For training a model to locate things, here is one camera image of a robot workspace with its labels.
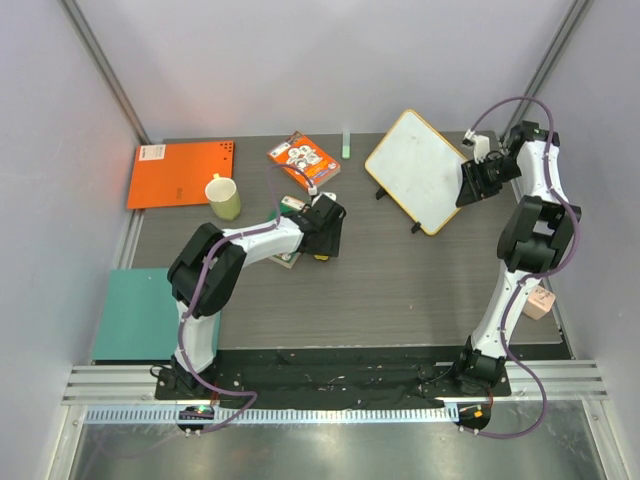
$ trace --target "orange cover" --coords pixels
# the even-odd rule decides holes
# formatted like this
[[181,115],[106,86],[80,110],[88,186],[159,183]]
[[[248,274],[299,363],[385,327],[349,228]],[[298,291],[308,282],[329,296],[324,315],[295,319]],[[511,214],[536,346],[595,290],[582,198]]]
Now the orange cover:
[[127,208],[208,203],[204,188],[213,174],[231,178],[233,150],[232,141],[138,147]]
[[[294,133],[285,142],[271,150],[267,156],[276,163],[287,163],[304,171],[316,187],[319,187],[336,173],[340,164],[300,132]],[[299,173],[283,169],[305,190],[309,187]]]

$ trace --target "white wall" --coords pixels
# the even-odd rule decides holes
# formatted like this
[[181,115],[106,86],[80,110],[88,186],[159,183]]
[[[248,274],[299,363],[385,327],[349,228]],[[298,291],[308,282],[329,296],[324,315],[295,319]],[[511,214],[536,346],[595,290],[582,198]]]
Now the white wall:
[[577,353],[598,362],[630,462],[640,466],[640,3],[594,2],[543,88],[560,132],[565,192],[583,208],[583,239],[555,280]]
[[79,0],[156,141],[382,132],[409,107],[466,130],[525,90],[570,3]]
[[2,2],[0,44],[0,476],[40,479],[104,302],[134,140],[57,2]]

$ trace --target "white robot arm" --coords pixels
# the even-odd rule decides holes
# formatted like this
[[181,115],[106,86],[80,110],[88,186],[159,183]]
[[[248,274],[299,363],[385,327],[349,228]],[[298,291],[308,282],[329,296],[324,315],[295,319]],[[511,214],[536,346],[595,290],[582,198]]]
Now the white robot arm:
[[[523,122],[511,130],[501,152],[488,153],[484,147],[487,141],[477,142],[476,135],[469,138],[475,158],[463,164],[457,205],[493,196],[503,183],[515,179],[523,193],[498,241],[497,254],[502,262],[493,296],[453,367],[453,378],[459,380],[461,390],[469,393],[491,388],[500,380],[507,356],[501,335],[508,345],[527,297],[540,283],[540,274],[560,263],[573,237],[571,219],[551,195],[545,180],[543,152],[547,135],[537,124]],[[550,179],[555,192],[568,203],[558,175],[558,153],[556,134],[549,150]],[[579,219],[580,208],[572,209]]]
[[[216,322],[220,310],[231,297],[240,272],[252,263],[279,253],[338,256],[345,215],[346,211],[336,202],[335,194],[322,192],[299,212],[282,214],[277,226],[267,222],[248,228],[219,230],[206,223],[198,228],[168,273],[179,317],[185,321],[184,351],[196,373],[213,362],[215,354],[211,342]],[[232,239],[216,253],[197,306],[190,317],[183,319],[196,290],[203,258],[223,237]],[[180,346],[176,348],[174,358],[183,369],[185,378],[189,378]]]

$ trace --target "green marker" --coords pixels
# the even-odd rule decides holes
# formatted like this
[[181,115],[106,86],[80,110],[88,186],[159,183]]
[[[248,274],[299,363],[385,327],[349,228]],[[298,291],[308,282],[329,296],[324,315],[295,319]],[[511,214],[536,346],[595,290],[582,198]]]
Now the green marker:
[[349,130],[342,131],[342,158],[347,160],[351,156],[351,134]]

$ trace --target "yellow mug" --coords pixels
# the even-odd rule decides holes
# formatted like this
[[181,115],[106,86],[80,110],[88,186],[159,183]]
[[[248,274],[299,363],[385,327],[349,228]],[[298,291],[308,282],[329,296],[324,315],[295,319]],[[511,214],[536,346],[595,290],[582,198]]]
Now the yellow mug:
[[217,173],[204,189],[213,212],[222,220],[235,220],[240,215],[240,195],[236,182]]

